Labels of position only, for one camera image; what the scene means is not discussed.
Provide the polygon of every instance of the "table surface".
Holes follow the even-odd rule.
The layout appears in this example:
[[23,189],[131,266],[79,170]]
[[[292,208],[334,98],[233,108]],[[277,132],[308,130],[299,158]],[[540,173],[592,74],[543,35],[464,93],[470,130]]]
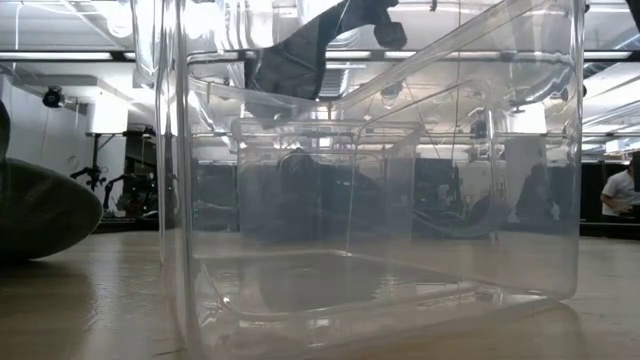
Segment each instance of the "table surface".
[[[188,359],[161,296],[156,233],[96,235],[0,269],[0,358]],[[578,293],[517,321],[352,359],[638,359],[640,242],[581,239]]]

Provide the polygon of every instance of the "camera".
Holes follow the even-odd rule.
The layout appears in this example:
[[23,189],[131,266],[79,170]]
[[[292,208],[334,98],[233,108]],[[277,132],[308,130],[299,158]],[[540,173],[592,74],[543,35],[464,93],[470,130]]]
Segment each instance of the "camera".
[[42,103],[44,106],[51,109],[60,109],[64,106],[64,95],[62,95],[62,88],[57,86],[49,87],[49,90],[42,97]]

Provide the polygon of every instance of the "transparent plastic bin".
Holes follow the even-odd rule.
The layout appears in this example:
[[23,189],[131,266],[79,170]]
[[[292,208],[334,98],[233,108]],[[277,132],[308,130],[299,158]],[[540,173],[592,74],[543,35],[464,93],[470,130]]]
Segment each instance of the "transparent plastic bin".
[[430,39],[447,17],[411,1],[164,1],[162,241],[195,358],[332,357],[574,293],[583,4],[490,5]]

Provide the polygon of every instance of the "dark beanbag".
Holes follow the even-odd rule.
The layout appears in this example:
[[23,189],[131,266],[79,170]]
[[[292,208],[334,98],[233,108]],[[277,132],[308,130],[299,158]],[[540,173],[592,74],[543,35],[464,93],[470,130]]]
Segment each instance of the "dark beanbag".
[[0,101],[0,266],[67,249],[102,218],[91,191],[41,166],[6,158],[9,116]]

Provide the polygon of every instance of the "desk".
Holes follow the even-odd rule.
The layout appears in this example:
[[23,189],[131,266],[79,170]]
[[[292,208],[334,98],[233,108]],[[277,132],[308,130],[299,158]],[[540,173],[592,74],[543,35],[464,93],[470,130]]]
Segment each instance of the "desk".
[[[578,293],[495,327],[410,339],[352,360],[638,359],[640,242],[582,239]],[[0,269],[3,360],[184,360],[161,296],[156,233],[95,235]]]

